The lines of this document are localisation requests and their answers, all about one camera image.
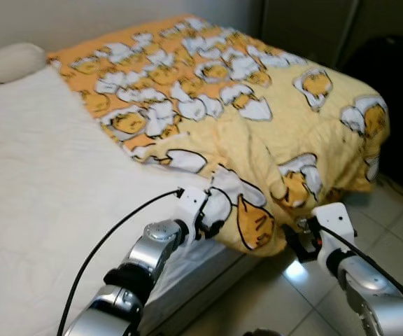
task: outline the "white pillow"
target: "white pillow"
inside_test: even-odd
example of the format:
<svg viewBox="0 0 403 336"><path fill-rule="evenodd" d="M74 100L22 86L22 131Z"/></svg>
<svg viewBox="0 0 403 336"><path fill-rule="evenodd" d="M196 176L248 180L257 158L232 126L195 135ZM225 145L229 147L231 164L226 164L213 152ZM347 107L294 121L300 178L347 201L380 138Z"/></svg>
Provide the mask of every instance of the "white pillow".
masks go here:
<svg viewBox="0 0 403 336"><path fill-rule="evenodd" d="M0 84L15 81L45 67L45 51L30 43L0 49Z"/></svg>

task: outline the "blanket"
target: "blanket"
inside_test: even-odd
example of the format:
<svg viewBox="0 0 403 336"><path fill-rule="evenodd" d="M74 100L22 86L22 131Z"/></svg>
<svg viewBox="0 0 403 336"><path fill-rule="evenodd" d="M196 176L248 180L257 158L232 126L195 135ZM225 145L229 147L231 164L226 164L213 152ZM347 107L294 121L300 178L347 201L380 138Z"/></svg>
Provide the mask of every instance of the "blanket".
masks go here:
<svg viewBox="0 0 403 336"><path fill-rule="evenodd" d="M368 85L191 15L49 63L131 158L210 178L200 235L257 256L283 249L282 224L371 190L389 134Z"/></svg>

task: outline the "robotic arm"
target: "robotic arm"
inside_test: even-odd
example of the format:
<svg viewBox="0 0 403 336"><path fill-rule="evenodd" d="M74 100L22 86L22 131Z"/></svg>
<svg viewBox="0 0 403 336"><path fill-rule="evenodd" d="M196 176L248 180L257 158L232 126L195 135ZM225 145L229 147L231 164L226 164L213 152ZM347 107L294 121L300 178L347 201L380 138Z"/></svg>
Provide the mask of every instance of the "robotic arm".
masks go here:
<svg viewBox="0 0 403 336"><path fill-rule="evenodd" d="M166 260L179 246L191 244L203 216L208 195L187 188L181 195L173 219L146 226L143 236L117 269L104 277L103 286L91 303L65 332L65 336L133 336L143 308L158 280ZM379 272L332 235L318 230L322 225L354 244L354 230L341 203L313 210L306 222L316 240L315 252L307 252L286 230L289 245L300 262L318 258L325 272L335 276L345 291L348 303L362 319L369 336L403 335L403 296ZM247 335L279 335L257 330Z"/></svg>

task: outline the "tile floor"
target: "tile floor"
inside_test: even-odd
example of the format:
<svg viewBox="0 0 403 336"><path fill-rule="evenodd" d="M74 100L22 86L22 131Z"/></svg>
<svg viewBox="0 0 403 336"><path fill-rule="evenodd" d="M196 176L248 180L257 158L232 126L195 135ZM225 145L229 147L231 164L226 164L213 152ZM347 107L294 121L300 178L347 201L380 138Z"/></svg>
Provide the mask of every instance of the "tile floor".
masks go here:
<svg viewBox="0 0 403 336"><path fill-rule="evenodd" d="M378 184L344 200L356 242L403 284L403 197ZM182 336L241 336L268 328L289 336L365 336L334 278L289 250L262 261L192 323Z"/></svg>

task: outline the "white bed sheet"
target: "white bed sheet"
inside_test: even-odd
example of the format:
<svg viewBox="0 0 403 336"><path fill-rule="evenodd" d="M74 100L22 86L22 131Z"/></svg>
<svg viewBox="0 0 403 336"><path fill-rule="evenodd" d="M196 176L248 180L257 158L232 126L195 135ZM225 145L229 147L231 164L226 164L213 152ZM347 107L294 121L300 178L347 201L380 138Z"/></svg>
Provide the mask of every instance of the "white bed sheet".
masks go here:
<svg viewBox="0 0 403 336"><path fill-rule="evenodd" d="M0 336L55 335L73 278L100 237L151 197L206 184L130 160L52 69L0 85ZM175 202L153 204L106 242L82 278L68 322L143 227L168 218ZM170 262L151 299L223 249L194 245L183 261Z"/></svg>

